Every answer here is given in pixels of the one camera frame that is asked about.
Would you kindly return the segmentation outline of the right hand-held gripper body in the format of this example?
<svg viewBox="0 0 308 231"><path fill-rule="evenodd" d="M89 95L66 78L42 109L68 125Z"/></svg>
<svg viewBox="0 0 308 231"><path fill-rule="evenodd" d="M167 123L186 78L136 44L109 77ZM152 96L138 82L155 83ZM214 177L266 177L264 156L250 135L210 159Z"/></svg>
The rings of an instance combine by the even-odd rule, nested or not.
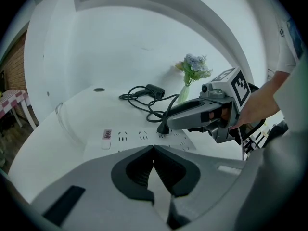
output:
<svg viewBox="0 0 308 231"><path fill-rule="evenodd" d="M230 128L237 124L239 114L250 95L250 87L239 67L225 70L202 85L199 97L217 103L219 108L228 106L230 114L228 121L218 116L205 127L216 143L234 140Z"/></svg>

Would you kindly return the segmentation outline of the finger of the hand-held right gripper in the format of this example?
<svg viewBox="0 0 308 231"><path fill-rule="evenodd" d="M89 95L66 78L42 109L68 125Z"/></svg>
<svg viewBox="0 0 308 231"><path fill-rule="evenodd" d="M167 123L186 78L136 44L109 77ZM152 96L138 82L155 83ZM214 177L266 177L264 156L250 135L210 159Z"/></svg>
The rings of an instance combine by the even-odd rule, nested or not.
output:
<svg viewBox="0 0 308 231"><path fill-rule="evenodd" d="M176 106L173 106L169 111L165 111L163 119L187 119L191 116L199 115L204 111L204 100L196 98L177 104Z"/></svg>
<svg viewBox="0 0 308 231"><path fill-rule="evenodd" d="M208 108L203 104L190 109L183 105L175 106L168 112L166 125L170 129L193 129L209 125Z"/></svg>

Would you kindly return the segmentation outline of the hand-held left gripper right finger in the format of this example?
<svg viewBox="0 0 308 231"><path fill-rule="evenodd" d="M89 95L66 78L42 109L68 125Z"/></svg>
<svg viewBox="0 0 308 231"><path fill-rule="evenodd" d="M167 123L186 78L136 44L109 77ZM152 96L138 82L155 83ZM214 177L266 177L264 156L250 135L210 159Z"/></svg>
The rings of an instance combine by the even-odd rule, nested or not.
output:
<svg viewBox="0 0 308 231"><path fill-rule="evenodd" d="M200 179L199 167L159 145L154 145L153 156L153 166L169 193L175 197L189 195Z"/></svg>

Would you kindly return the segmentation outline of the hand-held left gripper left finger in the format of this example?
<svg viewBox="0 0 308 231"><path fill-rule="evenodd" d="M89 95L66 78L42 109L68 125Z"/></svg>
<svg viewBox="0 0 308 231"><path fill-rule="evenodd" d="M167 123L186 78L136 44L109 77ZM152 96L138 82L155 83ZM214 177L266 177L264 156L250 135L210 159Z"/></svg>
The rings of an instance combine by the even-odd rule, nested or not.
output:
<svg viewBox="0 0 308 231"><path fill-rule="evenodd" d="M153 146L147 146L117 162L111 170L115 187L127 198L154 203L148 179L154 167Z"/></svg>

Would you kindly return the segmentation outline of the person's right hand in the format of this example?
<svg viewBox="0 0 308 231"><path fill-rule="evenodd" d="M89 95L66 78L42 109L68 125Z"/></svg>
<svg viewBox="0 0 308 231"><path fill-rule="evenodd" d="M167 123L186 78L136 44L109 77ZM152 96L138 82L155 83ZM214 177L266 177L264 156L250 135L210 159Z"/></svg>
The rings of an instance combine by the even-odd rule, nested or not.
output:
<svg viewBox="0 0 308 231"><path fill-rule="evenodd" d="M229 108L219 108L209 113L209 119L221 118L223 120L228 120L230 116Z"/></svg>

